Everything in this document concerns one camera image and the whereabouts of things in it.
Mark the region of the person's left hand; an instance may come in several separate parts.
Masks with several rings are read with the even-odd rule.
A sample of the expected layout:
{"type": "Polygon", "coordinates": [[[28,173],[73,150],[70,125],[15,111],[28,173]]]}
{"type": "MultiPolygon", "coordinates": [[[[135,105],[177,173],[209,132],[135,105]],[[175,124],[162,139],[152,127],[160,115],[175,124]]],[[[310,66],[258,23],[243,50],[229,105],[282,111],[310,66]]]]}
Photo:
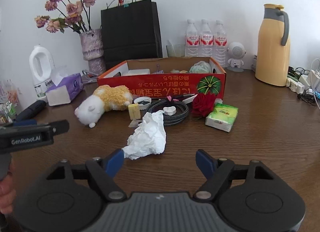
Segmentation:
{"type": "Polygon", "coordinates": [[[6,177],[1,180],[1,193],[0,193],[0,209],[4,215],[10,214],[13,211],[13,203],[16,198],[16,190],[14,187],[13,174],[15,165],[13,160],[10,163],[9,171],[6,177]]]}

